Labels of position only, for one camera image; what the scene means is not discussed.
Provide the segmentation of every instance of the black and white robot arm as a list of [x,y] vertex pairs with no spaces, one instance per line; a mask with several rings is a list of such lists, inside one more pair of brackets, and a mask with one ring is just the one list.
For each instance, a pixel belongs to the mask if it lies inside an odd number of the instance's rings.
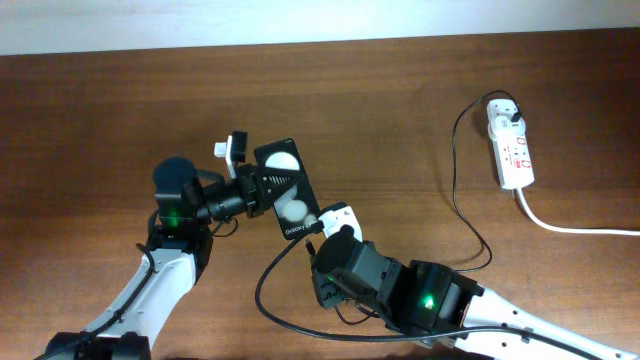
[[[435,344],[429,335],[469,330],[437,341],[497,359],[639,358],[538,319],[444,265],[413,260],[407,267],[381,255],[363,241],[350,206],[319,210],[293,140],[260,147],[256,165],[238,166],[246,140],[246,133],[234,132],[216,144],[229,168],[228,183],[183,158],[156,168],[160,224],[154,214],[140,268],[85,331],[58,333],[38,359],[150,359],[171,311],[207,266],[213,244],[208,225],[242,213],[259,216],[271,207],[287,240],[324,233],[326,240],[312,252],[311,272],[317,301],[326,309],[353,299],[392,332],[425,336],[414,342],[426,347]],[[203,187],[202,177],[214,182]]]

